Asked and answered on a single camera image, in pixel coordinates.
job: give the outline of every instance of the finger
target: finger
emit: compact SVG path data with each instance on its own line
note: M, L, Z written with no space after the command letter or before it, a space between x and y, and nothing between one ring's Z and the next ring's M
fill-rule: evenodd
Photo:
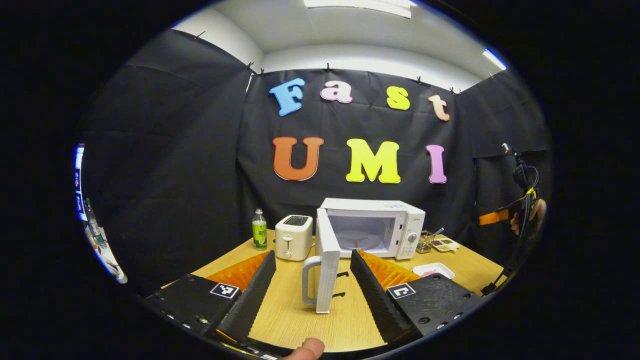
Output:
M316 359L324 352L324 343L316 338L307 338L305 342L302 343L302 347L313 351Z
M282 360L317 360L317 356L311 349L305 347L299 347L296 350L285 357Z

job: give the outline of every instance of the white plate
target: white plate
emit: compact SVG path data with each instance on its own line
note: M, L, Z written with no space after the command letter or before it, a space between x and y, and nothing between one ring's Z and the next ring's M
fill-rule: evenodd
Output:
M419 265L413 268L413 273L418 276L422 276L422 274L426 272L437 272L450 279L453 279L453 277L456 276L456 274L454 274L453 271L449 270L449 268L444 266L444 264L442 263Z

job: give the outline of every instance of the wooden table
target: wooden table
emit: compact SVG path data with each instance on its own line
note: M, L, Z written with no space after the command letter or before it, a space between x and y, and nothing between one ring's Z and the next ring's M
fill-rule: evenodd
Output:
M268 248L275 250L274 230L267 230ZM312 247L309 256L315 255ZM253 247L249 239L224 256L194 271L192 274L207 277L265 250ZM417 265L442 263L455 276L453 281L481 295L480 290L494 281L502 271L498 264L461 246L455 253L431 249L426 254L415 253L406 260L387 258L407 270ZM349 272L336 280L334 293L346 292L344 297L332 300L329 314L316 314L315 305L302 302L302 261L289 261L276 257L276 272L262 301L249 337L280 347L294 349L305 338L319 338L326 352L361 350L384 345L374 323L369 306L358 283L349 269L350 259L340 259L338 272ZM309 279L309 295L315 297L317 276L312 275L319 266L312 268Z

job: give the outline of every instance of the black curtain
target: black curtain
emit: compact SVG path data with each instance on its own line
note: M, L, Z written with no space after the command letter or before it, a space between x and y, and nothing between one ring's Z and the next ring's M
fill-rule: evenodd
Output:
M169 30L93 102L83 195L143 296L244 240L234 163L250 74L219 47Z
M302 108L280 116L280 105L269 90L295 78L303 97ZM328 101L320 96L325 83L344 81L351 85L350 103ZM408 92L410 107L397 110L387 104L387 88L399 86ZM447 103L449 121L440 120L428 97L438 94ZM250 220L255 208L264 210L268 227L289 214L316 217L325 197L401 200L426 212L424 228L444 227L446 235L460 243L470 236L475 194L475 175L469 132L462 111L451 92L415 80L357 70L288 70L254 76L243 109L237 148L238 167L243 182L241 234L250 237ZM319 148L316 173L305 181L288 181L273 168L279 136L291 136L291 166L305 166L306 137L324 140ZM381 183L368 178L349 182L351 148L347 140L364 139L376 154L382 142L399 144L397 170L400 183ZM432 184L431 157L425 146L441 145L447 182Z
M521 79L510 70L465 90L459 97L465 121L472 133L476 167L476 203L470 247L505 265L515 249L516 237L509 221L482 225L478 217L495 211L523 195L513 180L515 159L505 156L503 143L522 153L524 161L538 169L540 192L551 196L551 140L538 102Z

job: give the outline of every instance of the pink object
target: pink object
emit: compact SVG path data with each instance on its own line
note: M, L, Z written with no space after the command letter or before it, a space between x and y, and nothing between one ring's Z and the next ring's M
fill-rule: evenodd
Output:
M442 165L444 148L440 145L427 145L426 149L429 155L431 155L431 176L429 176L429 182L432 184L446 183L447 177L444 174L444 167Z

